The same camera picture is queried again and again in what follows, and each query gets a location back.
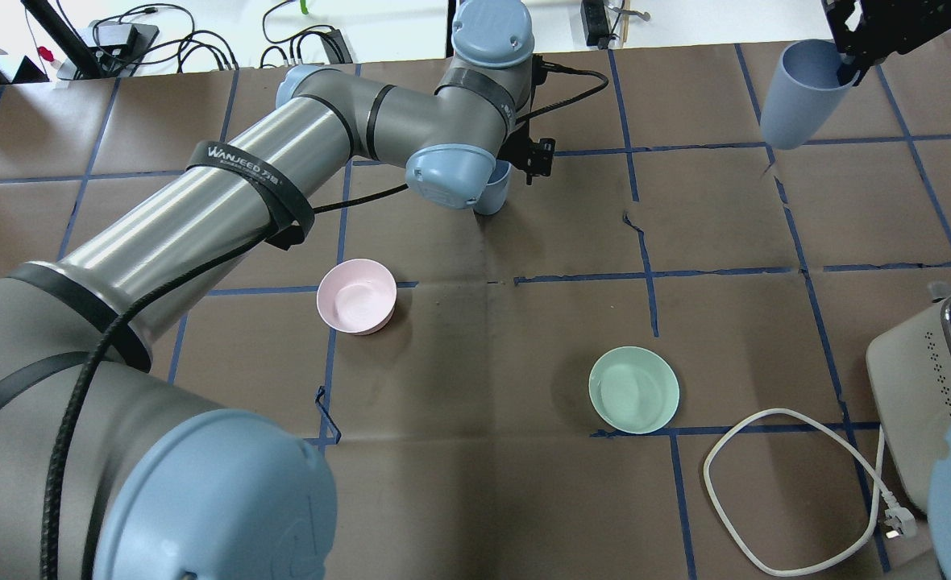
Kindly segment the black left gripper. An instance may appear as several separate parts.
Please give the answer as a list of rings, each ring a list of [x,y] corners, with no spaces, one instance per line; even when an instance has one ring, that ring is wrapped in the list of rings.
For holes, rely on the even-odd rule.
[[[531,113],[537,88],[545,84],[549,73],[542,56],[532,56],[531,63],[529,94],[519,109],[521,114]],[[519,122],[499,150],[500,160],[525,173],[527,186],[532,186],[536,179],[550,177],[556,147],[556,140],[549,137],[531,139],[530,128],[531,121]]]

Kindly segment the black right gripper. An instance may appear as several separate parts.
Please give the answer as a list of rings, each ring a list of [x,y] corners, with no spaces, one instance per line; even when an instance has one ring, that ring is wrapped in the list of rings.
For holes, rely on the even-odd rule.
[[[906,55],[951,29],[951,1],[822,1],[834,47],[848,61],[839,87],[856,87],[863,69]]]

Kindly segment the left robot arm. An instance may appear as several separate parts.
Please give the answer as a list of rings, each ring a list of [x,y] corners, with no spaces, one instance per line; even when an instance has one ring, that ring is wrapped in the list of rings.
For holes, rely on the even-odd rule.
[[[351,158],[452,209],[531,118],[520,1],[464,1],[432,94],[292,68],[271,114],[85,245],[0,278],[0,579],[322,579],[330,467],[305,438],[151,374],[152,345],[259,245],[314,226]]]

